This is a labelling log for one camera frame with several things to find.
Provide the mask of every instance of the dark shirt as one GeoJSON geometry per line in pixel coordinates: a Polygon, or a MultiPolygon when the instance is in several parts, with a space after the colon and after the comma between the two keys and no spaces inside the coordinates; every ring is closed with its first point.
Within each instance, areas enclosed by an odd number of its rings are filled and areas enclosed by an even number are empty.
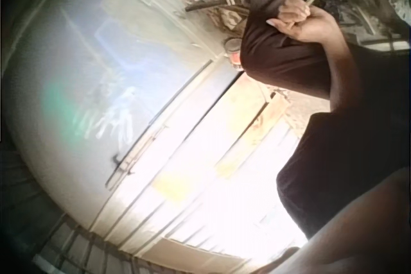
{"type": "Polygon", "coordinates": [[[409,123],[377,108],[319,113],[277,177],[285,209],[307,238],[348,203],[410,162],[409,123]]]}

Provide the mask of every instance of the person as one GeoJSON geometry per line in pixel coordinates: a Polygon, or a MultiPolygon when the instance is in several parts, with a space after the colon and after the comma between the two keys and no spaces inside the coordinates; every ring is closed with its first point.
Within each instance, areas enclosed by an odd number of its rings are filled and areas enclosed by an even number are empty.
{"type": "Polygon", "coordinates": [[[410,273],[409,172],[396,171],[341,210],[301,249],[254,273],[410,273]]]}
{"type": "Polygon", "coordinates": [[[277,176],[280,200],[308,239],[409,166],[409,51],[350,45],[329,13],[303,0],[250,0],[241,64],[263,83],[330,100],[277,176]]]}

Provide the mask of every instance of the fabric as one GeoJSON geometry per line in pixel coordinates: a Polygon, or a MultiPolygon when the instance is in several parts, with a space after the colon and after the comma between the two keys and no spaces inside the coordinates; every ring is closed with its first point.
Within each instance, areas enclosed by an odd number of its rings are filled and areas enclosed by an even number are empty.
{"type": "MultiPolygon", "coordinates": [[[[250,0],[241,64],[258,81],[328,99],[331,77],[322,46],[292,40],[266,23],[285,1],[250,0]]],[[[409,51],[349,47],[362,79],[363,105],[345,114],[312,115],[277,178],[285,209],[308,238],[349,202],[409,165],[409,51]]]]}

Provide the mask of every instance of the cloth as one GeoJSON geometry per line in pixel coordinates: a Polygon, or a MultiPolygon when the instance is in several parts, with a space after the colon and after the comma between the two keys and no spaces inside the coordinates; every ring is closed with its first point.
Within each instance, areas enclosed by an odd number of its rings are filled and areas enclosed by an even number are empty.
{"type": "MultiPolygon", "coordinates": [[[[241,64],[252,78],[329,98],[331,77],[320,44],[292,40],[266,20],[286,0],[250,0],[241,64]]],[[[365,99],[345,114],[312,115],[295,153],[277,177],[289,215],[311,238],[349,202],[409,165],[409,52],[349,45],[365,99]]]]}

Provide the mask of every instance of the hand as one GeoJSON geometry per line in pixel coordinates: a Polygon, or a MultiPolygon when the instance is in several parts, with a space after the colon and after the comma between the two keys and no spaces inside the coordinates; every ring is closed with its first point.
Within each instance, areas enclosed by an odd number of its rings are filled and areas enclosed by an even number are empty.
{"type": "Polygon", "coordinates": [[[281,19],[269,19],[267,23],[290,38],[301,42],[316,42],[326,44],[335,36],[341,36],[340,28],[334,17],[316,6],[310,7],[310,16],[293,27],[281,19]]]}
{"type": "Polygon", "coordinates": [[[286,0],[278,8],[278,19],[285,23],[302,22],[310,15],[310,7],[304,0],[286,0]]]}

